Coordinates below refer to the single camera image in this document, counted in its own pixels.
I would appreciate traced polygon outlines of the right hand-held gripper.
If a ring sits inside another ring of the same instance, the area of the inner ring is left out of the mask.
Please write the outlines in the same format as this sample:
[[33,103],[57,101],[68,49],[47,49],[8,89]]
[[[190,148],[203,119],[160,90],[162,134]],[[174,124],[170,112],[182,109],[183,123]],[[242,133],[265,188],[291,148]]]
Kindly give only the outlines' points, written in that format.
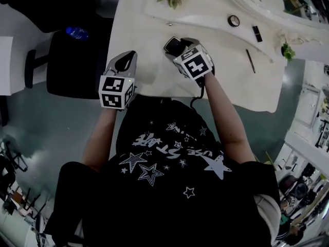
[[205,74],[215,73],[212,58],[197,39],[170,38],[166,43],[166,57],[184,77],[195,81],[199,87],[204,86]]

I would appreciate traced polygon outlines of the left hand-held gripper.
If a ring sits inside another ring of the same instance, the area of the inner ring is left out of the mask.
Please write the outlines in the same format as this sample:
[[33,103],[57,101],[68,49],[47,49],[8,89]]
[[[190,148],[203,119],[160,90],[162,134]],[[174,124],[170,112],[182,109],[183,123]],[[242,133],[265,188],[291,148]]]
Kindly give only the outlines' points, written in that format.
[[137,53],[131,50],[109,61],[99,83],[99,98],[103,108],[125,109],[135,90],[137,57]]

